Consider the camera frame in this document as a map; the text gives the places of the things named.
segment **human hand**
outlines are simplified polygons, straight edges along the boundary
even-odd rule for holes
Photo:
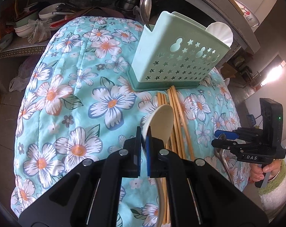
[[[281,170],[281,160],[276,159],[271,164],[266,165],[264,168],[258,167],[258,164],[250,163],[250,178],[255,181],[264,179],[263,173],[271,172],[269,180],[274,178]]]

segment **metal shelf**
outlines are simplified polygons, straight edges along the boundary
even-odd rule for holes
[[[15,37],[5,49],[0,49],[0,59],[43,54],[49,40],[37,44],[29,44],[27,38]]]

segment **bracelet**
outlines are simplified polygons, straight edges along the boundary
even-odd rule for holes
[[[274,179],[280,174],[281,170],[282,170],[282,161],[281,161],[281,167],[280,167],[279,172],[278,172],[273,178],[271,178],[270,180],[268,180],[268,182],[274,180]]]

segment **gourd-shaped cutout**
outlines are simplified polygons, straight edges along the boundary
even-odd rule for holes
[[[196,54],[196,58],[200,58],[203,55],[203,52],[205,51],[205,47],[201,48],[201,50],[199,52],[197,52]]]
[[[178,38],[177,41],[173,45],[170,46],[170,51],[171,52],[178,51],[180,49],[180,47],[181,47],[181,42],[182,41],[183,41],[182,38]]]
[[[219,56],[220,56],[220,54],[216,58],[214,58],[211,62],[216,62],[217,59],[219,58]]]

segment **blue floral fabric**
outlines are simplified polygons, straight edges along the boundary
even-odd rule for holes
[[[84,16],[52,37],[18,115],[11,197],[17,216],[85,158],[105,159],[122,148],[158,107],[157,91],[137,93],[127,79],[142,31],[133,20]],[[213,69],[198,88],[178,95],[195,157],[227,177],[211,141],[217,129],[236,129],[239,118],[222,77]],[[249,165],[229,152],[225,156],[235,186],[243,190]],[[140,178],[122,181],[119,227],[157,221],[155,180],[147,177],[144,156],[141,163]]]

